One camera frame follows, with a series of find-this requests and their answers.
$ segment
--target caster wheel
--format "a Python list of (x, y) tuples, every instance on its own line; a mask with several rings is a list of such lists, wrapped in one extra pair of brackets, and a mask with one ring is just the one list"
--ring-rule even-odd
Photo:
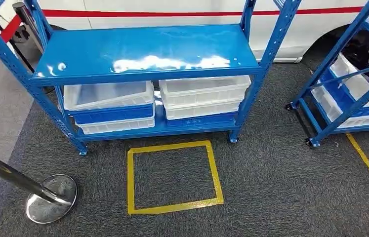
[(309, 138), (305, 139), (305, 143), (308, 147), (312, 147), (312, 142), (309, 140)]
[(240, 139), (239, 138), (237, 138), (237, 139), (230, 139), (229, 140), (229, 142), (231, 143), (231, 144), (235, 144), (235, 143), (237, 143), (237, 142), (239, 142), (240, 141)]
[(292, 111), (292, 110), (293, 110), (293, 108), (292, 108), (292, 105), (291, 105), (291, 104), (287, 104), (287, 105), (285, 105), (285, 109), (286, 109), (287, 111)]

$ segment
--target stanchion post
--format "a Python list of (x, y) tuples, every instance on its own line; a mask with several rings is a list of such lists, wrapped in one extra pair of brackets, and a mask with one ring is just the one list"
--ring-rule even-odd
[(0, 160), (0, 178), (31, 192), (26, 200), (26, 214), (39, 224), (59, 220), (77, 199), (75, 181), (64, 174), (52, 175), (39, 184)]

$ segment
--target shelf caster wheel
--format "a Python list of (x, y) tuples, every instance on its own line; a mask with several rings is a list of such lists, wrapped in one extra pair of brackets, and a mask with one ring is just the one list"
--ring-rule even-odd
[(287, 104), (287, 105), (285, 105), (285, 109), (286, 109), (287, 111), (292, 111), (292, 110), (293, 110), (293, 108), (292, 108), (292, 105), (291, 105), (291, 104)]
[(80, 156), (86, 156), (86, 155), (87, 155), (87, 151), (80, 152)]
[(309, 140), (309, 138), (305, 139), (305, 143), (306, 143), (306, 145), (307, 145), (308, 147), (314, 147), (314, 146), (312, 145), (311, 140)]
[(239, 138), (236, 138), (236, 139), (229, 139), (229, 142), (231, 143), (231, 144), (235, 144), (235, 143), (237, 143), (237, 142), (239, 142), (240, 141), (240, 139)]

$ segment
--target gray carpet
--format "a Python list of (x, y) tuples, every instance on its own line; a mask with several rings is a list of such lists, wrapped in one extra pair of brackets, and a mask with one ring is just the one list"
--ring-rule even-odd
[[(309, 77), (306, 64), (273, 65), (237, 144), (224, 132), (130, 139), (90, 143), (79, 157), (34, 104), (10, 164), (36, 180), (68, 174), (80, 197), (62, 220), (37, 225), (23, 212), (27, 193), (1, 182), (0, 237), (369, 236), (369, 171), (357, 152), (342, 134), (306, 147), (283, 108)], [(212, 142), (224, 204), (129, 216), (128, 149), (199, 140)], [(204, 149), (134, 158), (137, 208), (214, 196)]]

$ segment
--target chrome pole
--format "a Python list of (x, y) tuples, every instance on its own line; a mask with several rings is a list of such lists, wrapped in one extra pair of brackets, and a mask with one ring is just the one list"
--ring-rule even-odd
[(16, 2), (13, 4), (15, 13), (20, 17), (21, 21), (25, 24), (27, 32), (33, 38), (36, 46), (39, 48), (40, 52), (43, 53), (43, 45), (39, 37), (39, 32), (36, 27), (35, 21), (27, 9), (24, 2)]
[(26, 200), (26, 214), (39, 224), (61, 219), (77, 199), (75, 181), (64, 174), (52, 175), (39, 184), (0, 160), (0, 178), (31, 192)]

